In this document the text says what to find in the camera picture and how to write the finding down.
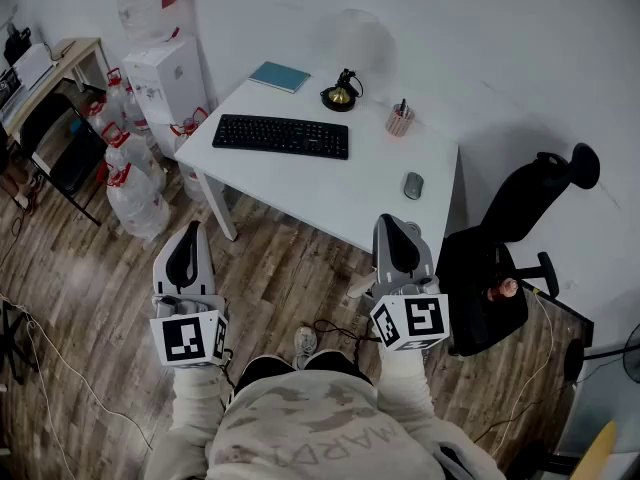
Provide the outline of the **black standing fan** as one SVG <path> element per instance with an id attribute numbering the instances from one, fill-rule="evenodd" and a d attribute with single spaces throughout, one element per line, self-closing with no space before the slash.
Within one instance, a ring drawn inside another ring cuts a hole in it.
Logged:
<path id="1" fill-rule="evenodd" d="M 586 361 L 614 357 L 621 359 L 626 375 L 640 384 L 640 323 L 633 329 L 625 345 L 618 349 L 594 354 L 585 354 L 585 346 L 578 339 L 569 343 L 564 358 L 564 380 L 575 382 Z"/>

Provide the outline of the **black folding chair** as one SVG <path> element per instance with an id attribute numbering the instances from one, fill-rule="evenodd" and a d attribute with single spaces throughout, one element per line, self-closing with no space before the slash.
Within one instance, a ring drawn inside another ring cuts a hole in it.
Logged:
<path id="1" fill-rule="evenodd" d="M 80 121 L 78 131 L 72 135 L 71 142 L 63 149 L 48 172 L 43 167 L 38 167 L 38 170 L 78 211 L 100 227 L 101 222 L 86 209 L 97 191 L 93 192 L 83 206 L 74 196 L 89 179 L 93 170 L 103 162 L 107 143 L 95 132 L 69 98 L 64 94 L 52 92 L 35 107 L 20 129 L 20 148 L 22 153 L 36 164 L 37 147 L 45 135 L 54 128 L 55 123 L 68 112 Z"/>

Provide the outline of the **teal notebook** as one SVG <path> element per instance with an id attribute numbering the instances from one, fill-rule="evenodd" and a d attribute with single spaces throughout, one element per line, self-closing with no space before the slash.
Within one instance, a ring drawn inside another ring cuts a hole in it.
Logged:
<path id="1" fill-rule="evenodd" d="M 307 72 L 265 61 L 249 76 L 249 80 L 295 94 L 309 77 Z"/>

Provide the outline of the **white table leg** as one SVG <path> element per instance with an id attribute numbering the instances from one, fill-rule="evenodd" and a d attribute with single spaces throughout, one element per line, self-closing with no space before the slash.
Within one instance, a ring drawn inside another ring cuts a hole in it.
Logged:
<path id="1" fill-rule="evenodd" d="M 351 299 L 360 297 L 372 298 L 372 288 L 377 283 L 377 272 L 373 271 L 369 275 L 355 282 L 347 291 L 347 296 Z"/>
<path id="2" fill-rule="evenodd" d="M 205 198 L 209 203 L 224 236 L 230 241 L 235 241 L 237 238 L 237 231 L 231 218 L 227 203 L 224 199 L 224 184 L 205 174 L 201 170 L 195 169 L 195 173 Z"/>

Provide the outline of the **white water dispenser cabinet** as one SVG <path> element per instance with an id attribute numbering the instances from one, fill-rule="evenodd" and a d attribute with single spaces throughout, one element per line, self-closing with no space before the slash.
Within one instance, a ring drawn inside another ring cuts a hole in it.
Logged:
<path id="1" fill-rule="evenodd" d="M 172 159 L 178 127 L 197 109 L 210 110 L 196 39 L 177 37 L 134 51 L 124 68 L 160 151 Z"/>

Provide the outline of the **person's grey shoe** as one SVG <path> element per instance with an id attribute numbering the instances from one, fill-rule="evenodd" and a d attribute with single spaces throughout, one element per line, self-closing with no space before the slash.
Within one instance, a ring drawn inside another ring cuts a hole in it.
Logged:
<path id="1" fill-rule="evenodd" d="M 299 327 L 294 335 L 294 359 L 292 366 L 296 370 L 302 370 L 306 362 L 316 352 L 318 346 L 317 335 L 309 326 Z"/>

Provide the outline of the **striped pen cup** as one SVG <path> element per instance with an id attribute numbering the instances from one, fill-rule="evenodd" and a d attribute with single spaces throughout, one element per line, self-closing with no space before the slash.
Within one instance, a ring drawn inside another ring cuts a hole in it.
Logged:
<path id="1" fill-rule="evenodd" d="M 396 104 L 393 106 L 385 124 L 386 131 L 394 137 L 403 137 L 407 133 L 415 117 L 414 111 L 408 105 L 406 116 L 400 117 L 397 114 L 399 105 L 400 104 Z"/>

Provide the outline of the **person's right forearm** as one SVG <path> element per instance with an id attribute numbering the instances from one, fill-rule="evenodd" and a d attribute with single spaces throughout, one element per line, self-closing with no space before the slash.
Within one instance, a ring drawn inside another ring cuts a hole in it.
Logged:
<path id="1" fill-rule="evenodd" d="M 381 372 L 377 384 L 379 408 L 408 432 L 429 427 L 435 420 L 423 352 L 390 351 L 378 347 Z"/>

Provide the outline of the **black office chair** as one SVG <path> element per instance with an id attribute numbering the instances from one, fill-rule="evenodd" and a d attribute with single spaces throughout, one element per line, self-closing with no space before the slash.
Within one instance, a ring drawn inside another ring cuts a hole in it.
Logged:
<path id="1" fill-rule="evenodd" d="M 599 157 L 584 143 L 574 147 L 570 160 L 540 152 L 503 182 L 479 225 L 444 239 L 436 276 L 441 292 L 449 299 L 450 355 L 476 355 L 526 323 L 528 305 L 522 281 L 541 278 L 549 296 L 558 296 L 559 284 L 549 255 L 540 252 L 538 265 L 518 268 L 507 245 L 522 241 L 569 185 L 589 190 L 599 176 Z M 487 290 L 506 278 L 518 282 L 516 295 L 489 301 Z"/>

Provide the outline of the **black bag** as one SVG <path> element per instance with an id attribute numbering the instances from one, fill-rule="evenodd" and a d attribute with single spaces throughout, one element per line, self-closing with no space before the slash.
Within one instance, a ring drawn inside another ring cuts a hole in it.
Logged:
<path id="1" fill-rule="evenodd" d="M 12 22 L 9 22 L 7 32 L 4 57 L 8 65 L 13 66 L 32 46 L 31 30 L 29 28 L 18 30 Z"/>

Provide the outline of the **clear bag of empty bottles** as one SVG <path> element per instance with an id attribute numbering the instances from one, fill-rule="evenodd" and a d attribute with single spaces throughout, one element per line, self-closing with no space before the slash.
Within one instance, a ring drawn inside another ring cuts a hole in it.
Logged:
<path id="1" fill-rule="evenodd" d="M 117 0 L 129 42 L 150 47 L 196 34 L 194 0 Z"/>

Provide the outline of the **black stool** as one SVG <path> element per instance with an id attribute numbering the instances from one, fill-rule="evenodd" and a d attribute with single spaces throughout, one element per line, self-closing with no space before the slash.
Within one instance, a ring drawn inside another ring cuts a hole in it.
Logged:
<path id="1" fill-rule="evenodd" d="M 576 469 L 580 458 L 550 453 L 542 440 L 528 443 L 507 468 L 507 480 L 534 480 L 539 472 L 548 472 L 569 477 Z"/>

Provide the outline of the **cluster of clear water jugs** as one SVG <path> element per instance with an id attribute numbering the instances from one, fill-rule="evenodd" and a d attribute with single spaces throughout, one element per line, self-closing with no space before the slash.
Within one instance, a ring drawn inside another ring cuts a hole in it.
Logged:
<path id="1" fill-rule="evenodd" d="M 120 226 L 131 236 L 154 240 L 170 222 L 170 206 L 163 197 L 165 155 L 118 68 L 107 73 L 106 94 L 89 105 L 86 117 L 106 143 L 97 180 L 106 186 Z"/>

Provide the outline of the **black keyboard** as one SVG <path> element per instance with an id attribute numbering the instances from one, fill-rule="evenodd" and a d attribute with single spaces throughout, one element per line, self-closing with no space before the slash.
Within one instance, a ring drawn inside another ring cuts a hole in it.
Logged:
<path id="1" fill-rule="evenodd" d="M 212 146 L 334 160 L 349 158 L 349 129 L 316 121 L 223 114 Z"/>

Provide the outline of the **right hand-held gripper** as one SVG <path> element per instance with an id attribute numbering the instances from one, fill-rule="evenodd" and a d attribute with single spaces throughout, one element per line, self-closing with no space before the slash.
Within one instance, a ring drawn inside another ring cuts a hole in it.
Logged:
<path id="1" fill-rule="evenodd" d="M 388 213 L 382 214 L 374 227 L 377 273 L 370 288 L 372 330 L 387 351 L 429 349 L 450 336 L 449 299 L 440 292 L 431 252 L 419 228 L 401 222 L 400 229 Z M 398 244 L 397 269 L 394 261 Z M 393 284 L 399 271 L 411 279 Z"/>

